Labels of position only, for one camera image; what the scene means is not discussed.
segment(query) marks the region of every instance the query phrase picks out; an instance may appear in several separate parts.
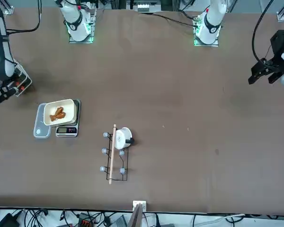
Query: table surface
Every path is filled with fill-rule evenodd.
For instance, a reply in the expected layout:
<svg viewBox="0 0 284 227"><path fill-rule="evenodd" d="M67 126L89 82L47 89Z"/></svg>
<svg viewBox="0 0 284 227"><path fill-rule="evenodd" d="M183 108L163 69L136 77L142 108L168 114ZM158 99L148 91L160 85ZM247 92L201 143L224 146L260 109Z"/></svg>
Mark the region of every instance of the table surface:
<svg viewBox="0 0 284 227"><path fill-rule="evenodd" d="M16 9L7 25L32 28L36 16ZM284 87L248 84L258 18L227 14L208 48L193 46L190 27L105 10L86 45L69 44L59 9L44 9L36 32L10 37L34 87L0 104L0 205L284 214ZM259 56L281 26L264 17ZM38 105L67 98L82 101L78 137L35 139ZM114 123L136 144L128 181L109 185L99 168Z"/></svg>

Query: mug handle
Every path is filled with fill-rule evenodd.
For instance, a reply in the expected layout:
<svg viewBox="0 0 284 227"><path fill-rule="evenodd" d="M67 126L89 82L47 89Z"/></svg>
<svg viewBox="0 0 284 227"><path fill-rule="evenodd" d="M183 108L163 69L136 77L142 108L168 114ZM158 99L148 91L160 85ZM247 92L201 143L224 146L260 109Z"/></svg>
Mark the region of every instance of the mug handle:
<svg viewBox="0 0 284 227"><path fill-rule="evenodd" d="M129 140L125 140L125 143L133 144L134 143L134 139L131 137Z"/></svg>

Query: kitchen scale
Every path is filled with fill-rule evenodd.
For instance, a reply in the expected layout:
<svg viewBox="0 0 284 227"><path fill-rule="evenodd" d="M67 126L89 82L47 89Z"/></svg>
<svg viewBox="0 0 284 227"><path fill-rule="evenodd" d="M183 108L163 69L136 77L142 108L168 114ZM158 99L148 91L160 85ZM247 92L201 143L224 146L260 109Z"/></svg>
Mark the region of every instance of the kitchen scale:
<svg viewBox="0 0 284 227"><path fill-rule="evenodd" d="M72 124L57 126L56 137L76 137L78 135L81 101L78 99L74 99L73 101L77 107L76 121Z"/></svg>

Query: wooden stick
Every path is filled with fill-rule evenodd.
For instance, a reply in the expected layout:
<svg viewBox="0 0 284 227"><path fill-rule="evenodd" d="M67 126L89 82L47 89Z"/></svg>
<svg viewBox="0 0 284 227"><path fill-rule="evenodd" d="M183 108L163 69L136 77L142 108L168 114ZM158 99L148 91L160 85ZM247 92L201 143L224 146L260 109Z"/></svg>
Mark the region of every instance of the wooden stick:
<svg viewBox="0 0 284 227"><path fill-rule="evenodd" d="M113 178L113 168L114 168L114 153L115 153L115 131L116 131L116 124L114 124L114 131L113 131L113 144L112 144L112 154L110 158L110 169L109 169L109 184L112 184Z"/></svg>

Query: white bowl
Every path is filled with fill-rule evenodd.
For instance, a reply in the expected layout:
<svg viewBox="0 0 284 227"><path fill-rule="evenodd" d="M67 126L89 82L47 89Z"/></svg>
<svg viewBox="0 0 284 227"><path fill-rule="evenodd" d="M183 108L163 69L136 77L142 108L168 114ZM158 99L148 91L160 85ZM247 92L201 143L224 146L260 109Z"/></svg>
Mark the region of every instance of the white bowl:
<svg viewBox="0 0 284 227"><path fill-rule="evenodd" d="M54 115L58 107L63 107L63 112L65 112L66 115L64 118L52 122L49 115ZM47 103L44 107L44 124L53 127L74 123L77 118L76 111L77 108L72 99Z"/></svg>

